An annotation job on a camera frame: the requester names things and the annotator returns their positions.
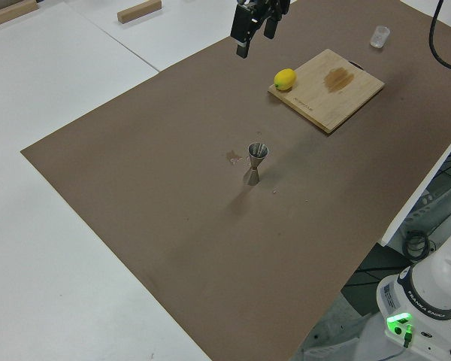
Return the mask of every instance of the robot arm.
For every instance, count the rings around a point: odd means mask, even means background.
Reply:
[[[274,38],[277,23],[289,10],[291,0],[238,0],[235,8],[231,36],[237,41],[237,55],[247,58],[250,41],[267,20],[264,28],[266,38]]]

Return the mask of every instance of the clear plastic cup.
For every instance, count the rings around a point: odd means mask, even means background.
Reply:
[[[374,34],[371,37],[371,41],[369,42],[369,44],[371,44],[371,46],[373,47],[380,49],[381,47],[384,46],[384,43],[386,43],[386,40],[390,33],[391,31],[386,26],[382,25],[376,26],[376,29],[374,30]]]

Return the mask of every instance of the wooden block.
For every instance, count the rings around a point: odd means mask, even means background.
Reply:
[[[23,0],[21,2],[17,2],[16,4],[7,6],[6,8],[0,9],[0,24],[6,23],[16,17],[21,17],[22,15],[37,9],[38,5],[36,0]]]
[[[324,50],[295,70],[289,91],[269,92],[327,133],[332,132],[379,92],[384,83],[332,50]]]
[[[135,20],[143,15],[150,14],[154,11],[162,9],[161,0],[149,0],[142,4],[132,6],[131,8],[122,10],[117,13],[117,19],[122,23],[128,23],[131,20]]]

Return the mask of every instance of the wood strip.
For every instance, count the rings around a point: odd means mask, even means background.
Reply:
[[[122,24],[125,24],[160,9],[162,9],[161,0],[149,0],[148,2],[143,2],[142,4],[118,12],[117,19]]]
[[[35,0],[23,0],[16,4],[7,6],[0,9],[0,24],[6,23],[17,17],[21,17],[27,13],[30,13],[38,9],[37,2]]]

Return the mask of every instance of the green light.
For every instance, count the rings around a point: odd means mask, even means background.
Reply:
[[[410,318],[411,318],[411,314],[404,312],[403,314],[398,314],[396,316],[388,317],[386,320],[388,323],[394,323],[394,322],[402,321],[402,320],[404,320],[404,322],[406,322],[406,321],[410,320]]]

